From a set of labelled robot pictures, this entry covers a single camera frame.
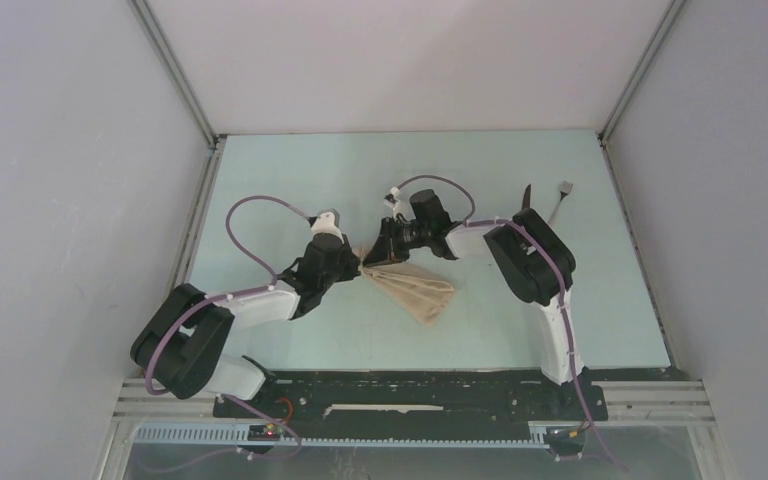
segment beige cloth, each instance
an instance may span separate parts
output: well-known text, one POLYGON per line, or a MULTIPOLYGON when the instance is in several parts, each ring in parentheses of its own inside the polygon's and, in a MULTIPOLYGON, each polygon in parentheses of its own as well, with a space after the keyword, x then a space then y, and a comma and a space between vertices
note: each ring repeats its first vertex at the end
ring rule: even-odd
MULTIPOLYGON (((356 253, 362 262, 366 251, 360 249, 356 253)), ((410 263, 378 267, 364 267, 361 263, 360 273, 426 327, 437 323, 437 317, 455 295, 451 283, 410 263)))

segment red wire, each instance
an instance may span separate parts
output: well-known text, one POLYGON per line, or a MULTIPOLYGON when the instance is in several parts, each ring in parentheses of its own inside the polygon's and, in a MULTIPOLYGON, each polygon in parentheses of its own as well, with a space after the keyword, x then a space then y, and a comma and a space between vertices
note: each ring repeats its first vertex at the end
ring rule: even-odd
POLYGON ((293 410, 293 402, 291 402, 290 399, 287 398, 287 397, 281 397, 278 400, 275 400, 275 403, 286 403, 287 404, 287 409, 289 410, 289 412, 287 412, 287 416, 284 417, 284 420, 282 420, 282 421, 284 423, 289 423, 290 419, 293 418, 293 412, 294 412, 294 410, 293 410))

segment white table surface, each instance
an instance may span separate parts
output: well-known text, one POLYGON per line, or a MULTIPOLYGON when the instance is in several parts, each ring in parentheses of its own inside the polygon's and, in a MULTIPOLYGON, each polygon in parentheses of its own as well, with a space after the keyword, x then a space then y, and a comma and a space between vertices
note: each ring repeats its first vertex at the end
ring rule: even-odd
MULTIPOLYGON (((262 285, 268 275, 225 233, 229 207, 254 194, 308 213, 336 208, 353 246, 370 246, 382 198, 410 176, 451 178, 475 197, 475 219, 516 213, 526 184, 548 218, 558 185, 574 183, 555 230, 576 257, 573 323, 591 368, 663 367, 669 359, 599 144, 589 131, 376 133, 229 137, 219 166, 190 282, 210 291, 262 285)), ((454 188, 422 180, 404 199, 434 188, 453 219, 468 212, 454 188)), ((282 207, 253 202, 232 222, 244 245, 276 271, 304 252, 309 227, 282 207)), ((434 327, 419 325, 363 278, 335 285, 301 319, 273 322, 228 339, 271 369, 429 370, 537 368, 534 306, 508 290, 492 257, 411 262, 451 281, 456 294, 434 327)))

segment white wall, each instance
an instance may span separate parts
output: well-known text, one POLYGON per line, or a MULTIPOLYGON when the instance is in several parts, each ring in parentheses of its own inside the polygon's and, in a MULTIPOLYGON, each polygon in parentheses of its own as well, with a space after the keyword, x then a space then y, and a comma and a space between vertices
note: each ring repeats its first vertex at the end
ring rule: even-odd
POLYGON ((127 2, 0 1, 0 479, 90 477, 205 153, 127 2))
POLYGON ((602 128, 669 0, 155 0, 221 133, 602 128))
POLYGON ((691 1, 611 154, 680 357, 768 478, 768 2, 691 1))

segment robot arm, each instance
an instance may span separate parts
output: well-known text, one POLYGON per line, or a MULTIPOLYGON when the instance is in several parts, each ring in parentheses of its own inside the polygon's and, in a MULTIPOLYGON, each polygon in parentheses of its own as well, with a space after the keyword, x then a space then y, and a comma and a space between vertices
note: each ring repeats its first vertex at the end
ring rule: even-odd
MULTIPOLYGON (((540 368, 543 374, 558 385, 570 382, 570 348, 559 306, 560 286, 554 272, 534 247, 509 225, 492 221, 474 225, 453 222, 430 189, 410 197, 415 219, 408 221, 398 195, 398 189, 393 189, 386 197, 385 204, 393 209, 394 215, 381 220, 378 240, 364 259, 364 265, 403 262, 410 258, 410 250, 420 247, 429 247, 434 255, 448 260, 492 254, 513 294, 524 303, 536 303, 543 314, 540 322, 544 346, 540 368)), ((531 208, 514 215, 512 221, 525 228, 560 269, 567 287, 564 308, 569 309, 569 288, 575 270, 572 253, 531 208)), ((578 375, 583 363, 577 352, 575 355, 578 375)))
MULTIPOLYGON (((154 376, 176 397, 199 391, 251 399, 270 374, 252 359, 225 349, 240 329, 304 316, 322 301, 334 283, 359 275, 359 259, 339 229, 339 215, 329 210, 310 219, 313 238, 275 285, 246 296, 230 296, 206 306, 177 331, 161 352, 154 376)), ((190 284, 174 288, 131 347, 131 358, 147 368, 160 339, 193 305, 207 295, 190 284)))

